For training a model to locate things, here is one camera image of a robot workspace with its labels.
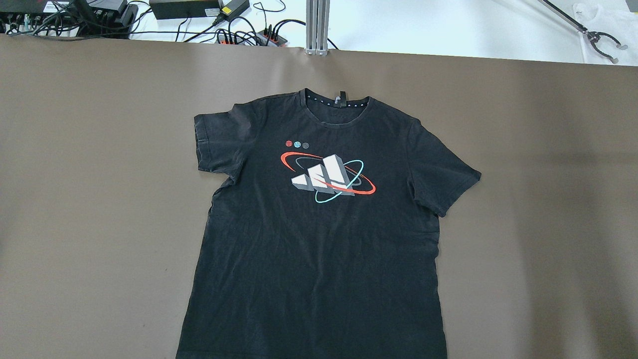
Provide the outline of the white cloth on table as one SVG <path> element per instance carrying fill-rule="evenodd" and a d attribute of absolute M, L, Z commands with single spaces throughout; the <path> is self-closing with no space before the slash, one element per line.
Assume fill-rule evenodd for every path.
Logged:
<path fill-rule="evenodd" d="M 638 65 L 638 16 L 629 10 L 610 10 L 600 4 L 578 2 L 572 6 L 574 19 L 597 32 L 605 32 L 615 37 L 628 48 L 620 50 L 615 42 L 602 36 L 597 48 L 618 59 L 620 66 Z"/>

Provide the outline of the black graphic t-shirt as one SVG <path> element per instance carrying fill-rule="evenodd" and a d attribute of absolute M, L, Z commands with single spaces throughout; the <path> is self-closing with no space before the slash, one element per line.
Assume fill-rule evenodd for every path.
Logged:
<path fill-rule="evenodd" d="M 446 359 L 440 218 L 480 181 L 420 120 L 309 89 L 194 117 L 212 195 L 178 359 Z"/>

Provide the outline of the power strip with red switches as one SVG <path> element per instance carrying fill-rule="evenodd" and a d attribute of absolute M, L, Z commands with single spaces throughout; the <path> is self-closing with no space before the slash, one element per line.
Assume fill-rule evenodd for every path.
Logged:
<path fill-rule="evenodd" d="M 241 30 L 231 32 L 227 29 L 217 30 L 212 41 L 218 44 L 250 45 L 260 47 L 286 47 L 289 43 L 287 39 L 282 36 L 276 36 L 274 33 L 264 34 L 263 31 L 255 33 L 253 31 L 244 32 Z"/>

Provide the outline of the black power adapter brick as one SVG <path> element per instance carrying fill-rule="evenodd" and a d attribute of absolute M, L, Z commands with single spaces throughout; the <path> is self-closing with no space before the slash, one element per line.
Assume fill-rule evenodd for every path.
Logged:
<path fill-rule="evenodd" d="M 219 15 L 223 0 L 149 0 L 158 20 L 202 18 Z"/>

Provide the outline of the metal reacher grabber tool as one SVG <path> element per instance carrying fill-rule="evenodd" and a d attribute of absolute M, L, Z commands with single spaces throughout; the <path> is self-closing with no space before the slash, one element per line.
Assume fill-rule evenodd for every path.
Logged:
<path fill-rule="evenodd" d="M 599 49 L 598 43 L 603 38 L 608 38 L 615 44 L 615 47 L 624 51 L 627 50 L 628 46 L 620 43 L 618 39 L 616 39 L 613 35 L 608 34 L 602 31 L 589 30 L 582 23 L 578 22 L 576 19 L 572 18 L 569 14 L 563 11 L 560 7 L 556 6 L 549 0 L 539 0 L 541 4 L 543 4 L 547 9 L 555 13 L 557 16 L 562 18 L 565 22 L 569 23 L 578 33 L 582 34 L 587 42 L 590 44 L 591 48 L 597 52 L 598 55 L 603 57 L 604 59 L 610 61 L 612 64 L 618 64 L 619 59 L 617 57 L 613 57 L 613 55 L 607 54 L 604 51 Z"/>

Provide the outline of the black electronics box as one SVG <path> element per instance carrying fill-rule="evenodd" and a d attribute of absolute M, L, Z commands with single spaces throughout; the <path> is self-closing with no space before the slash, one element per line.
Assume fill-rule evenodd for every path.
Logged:
<path fill-rule="evenodd" d="M 77 36 L 128 39 L 139 7 L 127 0 L 74 0 L 69 7 L 77 19 Z"/>

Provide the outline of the aluminium frame post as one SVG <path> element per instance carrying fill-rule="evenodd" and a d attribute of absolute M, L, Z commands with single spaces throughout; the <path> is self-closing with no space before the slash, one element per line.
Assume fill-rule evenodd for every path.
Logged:
<path fill-rule="evenodd" d="M 306 1 L 306 46 L 308 55 L 328 54 L 329 0 Z"/>

